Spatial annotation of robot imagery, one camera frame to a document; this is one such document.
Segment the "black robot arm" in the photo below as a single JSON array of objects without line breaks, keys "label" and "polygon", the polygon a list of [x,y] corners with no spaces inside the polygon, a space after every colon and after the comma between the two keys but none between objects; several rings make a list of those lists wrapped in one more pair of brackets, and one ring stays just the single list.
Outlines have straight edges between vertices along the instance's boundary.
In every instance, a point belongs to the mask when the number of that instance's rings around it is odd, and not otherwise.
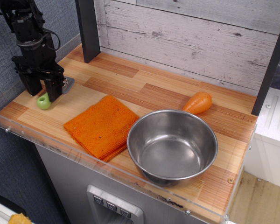
[{"label": "black robot arm", "polygon": [[21,56],[13,56],[15,70],[26,90],[35,96],[44,81],[50,102],[63,93],[64,69],[56,63],[53,31],[43,27],[45,20],[33,0],[0,0],[0,15],[16,36]]}]

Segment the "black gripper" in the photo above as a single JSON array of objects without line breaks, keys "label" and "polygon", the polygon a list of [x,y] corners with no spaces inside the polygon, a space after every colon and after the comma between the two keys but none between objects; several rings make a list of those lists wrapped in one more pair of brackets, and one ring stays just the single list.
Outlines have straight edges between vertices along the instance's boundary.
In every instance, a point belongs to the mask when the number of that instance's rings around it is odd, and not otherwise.
[{"label": "black gripper", "polygon": [[45,79],[45,87],[50,102],[62,95],[64,69],[56,63],[56,51],[50,32],[42,32],[30,41],[17,41],[21,56],[13,56],[12,61],[25,88],[31,96],[42,90],[40,79]]}]

